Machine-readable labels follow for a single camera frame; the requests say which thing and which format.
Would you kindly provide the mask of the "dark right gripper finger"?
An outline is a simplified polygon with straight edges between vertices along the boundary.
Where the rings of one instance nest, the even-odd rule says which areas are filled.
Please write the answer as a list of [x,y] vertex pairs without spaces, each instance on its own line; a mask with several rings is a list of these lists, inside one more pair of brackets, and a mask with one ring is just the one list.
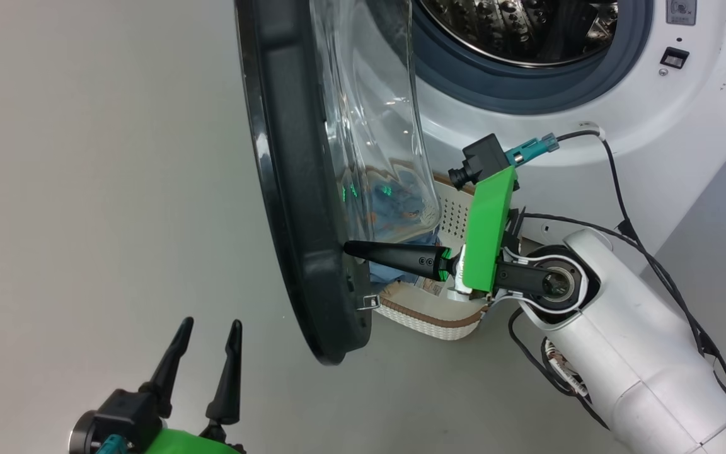
[[441,245],[347,241],[343,252],[426,279],[452,275],[452,250]]

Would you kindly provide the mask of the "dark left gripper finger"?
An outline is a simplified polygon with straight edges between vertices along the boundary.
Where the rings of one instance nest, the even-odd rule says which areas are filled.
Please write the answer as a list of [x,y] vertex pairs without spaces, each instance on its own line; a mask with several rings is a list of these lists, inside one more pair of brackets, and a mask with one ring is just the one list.
[[182,356],[187,352],[194,326],[193,317],[185,317],[164,352],[150,380],[139,386],[139,393],[152,396],[156,413],[162,419],[172,414],[172,394]]
[[229,426],[240,420],[243,334],[243,324],[234,320],[224,349],[226,360],[218,388],[205,411],[211,424]]

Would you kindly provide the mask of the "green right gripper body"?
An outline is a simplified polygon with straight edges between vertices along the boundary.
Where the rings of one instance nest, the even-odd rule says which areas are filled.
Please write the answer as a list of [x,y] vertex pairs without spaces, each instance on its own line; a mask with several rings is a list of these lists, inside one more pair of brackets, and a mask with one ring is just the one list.
[[475,189],[464,243],[458,249],[447,247],[444,275],[452,278],[451,290],[462,297],[492,293],[512,195],[519,186],[516,169],[508,166],[484,178],[471,177],[464,168],[451,169],[449,178],[457,188],[473,183]]

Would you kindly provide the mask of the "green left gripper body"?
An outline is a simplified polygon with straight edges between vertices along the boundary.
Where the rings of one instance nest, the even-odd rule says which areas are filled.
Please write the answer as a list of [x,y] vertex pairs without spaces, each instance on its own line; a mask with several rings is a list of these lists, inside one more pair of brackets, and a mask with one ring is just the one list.
[[200,434],[174,430],[162,425],[150,445],[142,453],[245,453],[243,445],[227,442],[224,426],[208,422]]

